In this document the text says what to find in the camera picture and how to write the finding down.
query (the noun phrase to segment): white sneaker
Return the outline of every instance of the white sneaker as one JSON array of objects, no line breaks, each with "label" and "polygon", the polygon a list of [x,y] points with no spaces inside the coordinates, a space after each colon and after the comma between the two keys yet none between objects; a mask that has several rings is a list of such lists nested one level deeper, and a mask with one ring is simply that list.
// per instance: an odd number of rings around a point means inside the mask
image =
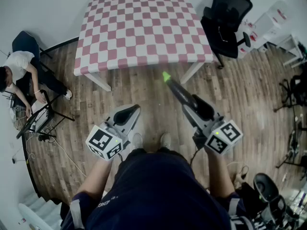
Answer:
[{"label": "white sneaker", "polygon": [[143,139],[139,133],[135,133],[132,138],[134,149],[143,148]]},{"label": "white sneaker", "polygon": [[160,147],[171,149],[171,135],[170,133],[164,133],[160,139]]},{"label": "white sneaker", "polygon": [[72,93],[70,90],[67,90],[66,91],[66,95],[64,95],[64,97],[67,99],[67,100],[70,100],[72,98]]}]

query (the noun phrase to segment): pink and white checkered pattern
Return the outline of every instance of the pink and white checkered pattern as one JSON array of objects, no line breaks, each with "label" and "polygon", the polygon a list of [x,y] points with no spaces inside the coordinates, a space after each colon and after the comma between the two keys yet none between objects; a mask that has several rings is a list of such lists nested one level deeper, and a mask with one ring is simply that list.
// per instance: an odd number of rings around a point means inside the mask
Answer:
[{"label": "pink and white checkered pattern", "polygon": [[207,37],[189,0],[90,0],[74,74],[212,61]]}]

